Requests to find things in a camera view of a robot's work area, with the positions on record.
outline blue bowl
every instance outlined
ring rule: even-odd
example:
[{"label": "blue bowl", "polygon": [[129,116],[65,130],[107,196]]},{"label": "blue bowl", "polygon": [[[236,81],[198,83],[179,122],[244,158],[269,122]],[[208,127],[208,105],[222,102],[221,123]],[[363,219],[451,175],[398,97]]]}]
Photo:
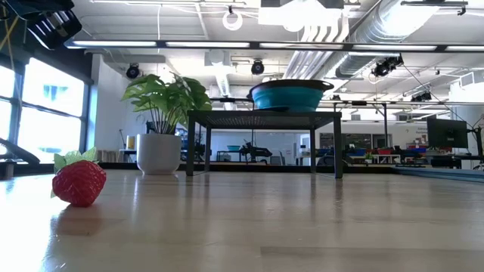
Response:
[{"label": "blue bowl", "polygon": [[321,80],[282,79],[261,83],[247,96],[260,110],[316,111],[323,93],[334,86]]},{"label": "blue bowl", "polygon": [[238,151],[240,146],[227,146],[228,151]]}]

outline computer monitor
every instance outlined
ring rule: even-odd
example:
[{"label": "computer monitor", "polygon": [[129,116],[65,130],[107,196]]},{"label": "computer monitor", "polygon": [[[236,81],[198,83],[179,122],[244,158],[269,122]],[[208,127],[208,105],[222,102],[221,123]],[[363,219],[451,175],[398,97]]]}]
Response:
[{"label": "computer monitor", "polygon": [[427,131],[430,147],[467,148],[467,123],[465,121],[428,119]]}]

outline white flower pot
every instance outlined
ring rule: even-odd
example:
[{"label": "white flower pot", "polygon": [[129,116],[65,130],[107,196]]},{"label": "white flower pot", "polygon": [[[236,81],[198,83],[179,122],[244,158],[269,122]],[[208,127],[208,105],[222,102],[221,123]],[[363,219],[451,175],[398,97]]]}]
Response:
[{"label": "white flower pot", "polygon": [[136,159],[145,175],[170,175],[180,166],[182,139],[167,134],[138,134]]}]

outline chair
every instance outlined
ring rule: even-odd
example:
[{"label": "chair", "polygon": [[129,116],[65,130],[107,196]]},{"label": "chair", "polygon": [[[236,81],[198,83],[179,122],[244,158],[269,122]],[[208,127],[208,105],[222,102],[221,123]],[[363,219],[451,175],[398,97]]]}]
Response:
[{"label": "chair", "polygon": [[281,151],[279,151],[279,154],[281,155],[282,165],[286,165],[286,158],[284,158],[284,156],[282,156],[282,152]]}]

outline strawberry leaf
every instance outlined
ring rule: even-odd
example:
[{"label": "strawberry leaf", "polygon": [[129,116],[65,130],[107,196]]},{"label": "strawberry leaf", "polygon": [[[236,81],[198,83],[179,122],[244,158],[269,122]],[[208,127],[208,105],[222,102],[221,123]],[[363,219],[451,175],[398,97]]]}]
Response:
[{"label": "strawberry leaf", "polygon": [[96,159],[96,153],[97,153],[96,147],[93,147],[90,150],[85,151],[84,154],[82,155],[82,158],[84,160],[92,162]]},{"label": "strawberry leaf", "polygon": [[64,166],[67,165],[66,159],[59,155],[59,154],[54,154],[54,172],[59,172]]},{"label": "strawberry leaf", "polygon": [[71,164],[73,164],[75,162],[84,160],[82,158],[82,154],[79,151],[70,151],[70,152],[67,152],[65,158],[66,158],[67,165],[71,165]]}]

